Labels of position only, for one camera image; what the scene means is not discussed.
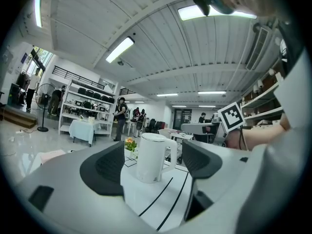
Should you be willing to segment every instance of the glossy white floor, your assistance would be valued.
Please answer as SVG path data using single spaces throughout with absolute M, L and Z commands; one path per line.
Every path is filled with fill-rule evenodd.
M 32 162 L 38 153 L 50 152 L 55 150 L 81 150 L 89 147 L 87 141 L 73 139 L 69 134 L 58 134 L 58 130 L 46 125 L 49 131 L 46 133 L 36 131 L 37 127 L 28 130 L 33 131 L 30 134 L 24 133 L 22 135 L 16 134 L 21 127 L 12 124 L 8 121 L 0 122 L 0 158 L 1 165 L 7 173 L 9 181 L 16 185 L 27 174 L 29 174 Z M 102 143 L 113 141 L 107 136 L 97 135 L 97 141 L 93 145 L 100 145 Z

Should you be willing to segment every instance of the white electric kettle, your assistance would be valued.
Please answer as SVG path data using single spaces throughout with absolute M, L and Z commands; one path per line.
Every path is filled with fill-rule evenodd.
M 163 168 L 165 151 L 171 149 L 171 164 Z M 143 183 L 161 181 L 161 174 L 176 166 L 177 143 L 163 135 L 144 133 L 141 138 L 136 165 L 136 177 Z

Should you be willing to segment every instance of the staircase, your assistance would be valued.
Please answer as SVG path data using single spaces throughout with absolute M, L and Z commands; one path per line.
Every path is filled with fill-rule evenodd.
M 0 115 L 3 116 L 3 119 L 25 128 L 32 128 L 37 123 L 34 115 L 8 105 L 0 108 Z

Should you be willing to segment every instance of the railing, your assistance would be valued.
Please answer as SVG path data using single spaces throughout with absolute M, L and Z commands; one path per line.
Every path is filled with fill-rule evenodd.
M 127 88 L 122 88 L 119 92 L 120 96 L 129 95 L 129 94 L 135 94 L 135 92 Z
M 104 89 L 105 85 L 102 85 L 102 84 L 99 84 L 99 83 L 96 83 L 94 81 L 91 81 L 89 79 L 86 79 L 84 77 L 81 77 L 79 75 L 76 75 L 72 72 L 69 72 L 65 69 L 62 69 L 58 66 L 54 66 L 54 70 L 52 72 L 52 74 L 56 75 L 56 76 L 60 76 L 64 79 L 67 79 L 67 80 L 71 80 L 71 79 L 75 79 L 75 80 L 79 80 L 79 81 L 82 81 L 86 84 L 89 84 L 89 85 L 92 85 L 92 86 L 95 86 L 97 88 L 100 88 L 100 89 Z

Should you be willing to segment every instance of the ceiling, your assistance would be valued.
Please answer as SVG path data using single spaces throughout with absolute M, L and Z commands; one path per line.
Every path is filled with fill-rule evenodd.
M 256 33 L 269 20 L 230 16 L 182 21 L 192 0 L 41 0 L 42 28 L 23 17 L 25 39 L 114 79 L 145 97 L 178 93 L 171 104 L 226 105 L 262 77 L 278 55 L 274 34 L 255 71 L 245 69 Z M 127 36 L 135 43 L 112 63 L 105 59 Z M 225 97 L 198 91 L 226 90 Z

